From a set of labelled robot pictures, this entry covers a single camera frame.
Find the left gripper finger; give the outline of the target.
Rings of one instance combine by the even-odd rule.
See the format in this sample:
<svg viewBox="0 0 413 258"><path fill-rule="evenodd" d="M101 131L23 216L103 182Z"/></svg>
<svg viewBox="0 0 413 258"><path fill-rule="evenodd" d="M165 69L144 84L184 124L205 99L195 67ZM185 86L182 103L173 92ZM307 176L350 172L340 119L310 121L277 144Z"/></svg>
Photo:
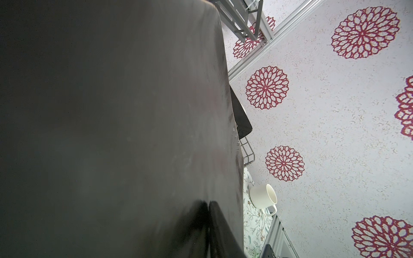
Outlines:
<svg viewBox="0 0 413 258"><path fill-rule="evenodd" d="M217 202L209 203L209 244L211 258L245 258Z"/></svg>

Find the black square plate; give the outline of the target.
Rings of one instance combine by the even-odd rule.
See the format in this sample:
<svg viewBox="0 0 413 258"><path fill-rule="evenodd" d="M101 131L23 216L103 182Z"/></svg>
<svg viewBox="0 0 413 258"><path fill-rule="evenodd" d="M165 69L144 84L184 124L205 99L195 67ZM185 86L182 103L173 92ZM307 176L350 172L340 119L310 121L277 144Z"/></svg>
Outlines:
<svg viewBox="0 0 413 258"><path fill-rule="evenodd" d="M235 95L231 87L230 87L230 95L231 95L233 115L234 115L235 123L237 126L238 136L239 136L239 139L243 139L252 132L253 127L245 112L244 107L240 103L239 99L237 98L237 96Z"/></svg>
<svg viewBox="0 0 413 258"><path fill-rule="evenodd" d="M208 1L1 2L1 257L243 250L243 161Z"/></svg>

